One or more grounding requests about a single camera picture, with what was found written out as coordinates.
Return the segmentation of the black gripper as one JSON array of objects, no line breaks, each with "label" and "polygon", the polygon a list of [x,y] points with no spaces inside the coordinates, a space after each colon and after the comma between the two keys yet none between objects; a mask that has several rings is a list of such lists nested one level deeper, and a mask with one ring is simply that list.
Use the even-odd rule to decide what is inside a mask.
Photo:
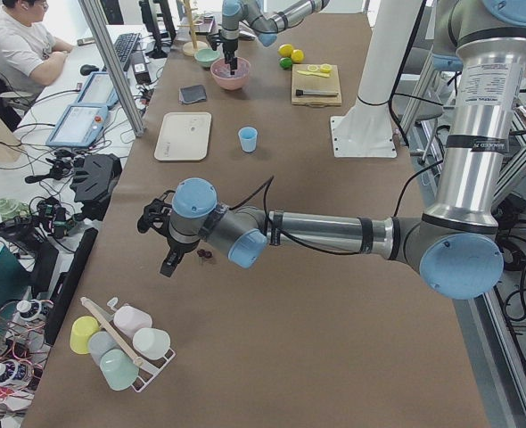
[{"label": "black gripper", "polygon": [[238,40],[225,38],[222,34],[209,34],[207,35],[207,41],[214,51],[216,51],[220,45],[222,46],[225,62],[230,62],[230,74],[234,75],[237,71],[235,52],[238,49]]},{"label": "black gripper", "polygon": [[172,277],[185,254],[185,245],[168,230],[172,206],[167,202],[167,198],[172,193],[174,191],[165,191],[161,196],[154,198],[144,206],[143,214],[137,220],[137,231],[140,234],[153,229],[167,239],[170,251],[160,265],[160,273],[166,277]]}]

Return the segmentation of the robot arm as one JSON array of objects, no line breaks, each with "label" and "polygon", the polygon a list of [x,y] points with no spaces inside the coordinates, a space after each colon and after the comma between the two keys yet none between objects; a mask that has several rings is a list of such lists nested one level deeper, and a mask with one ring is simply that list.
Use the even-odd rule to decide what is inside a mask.
[{"label": "robot arm", "polygon": [[500,279],[491,208],[508,151],[514,102],[526,62],[526,1],[441,1],[435,61],[463,65],[434,203],[420,218],[343,218],[220,202],[201,178],[181,182],[144,208],[137,228],[169,246],[160,271],[206,242],[243,268],[267,245],[293,242],[335,255],[377,254],[409,265],[436,292],[468,300]]},{"label": "robot arm", "polygon": [[299,25],[305,17],[320,12],[329,4],[329,0],[298,1],[283,11],[266,16],[261,9],[260,1],[225,0],[221,9],[221,28],[217,33],[207,35],[213,50],[222,45],[225,64],[231,75],[237,70],[239,26],[244,22],[258,37],[259,41],[269,46],[276,41],[276,34]]}]

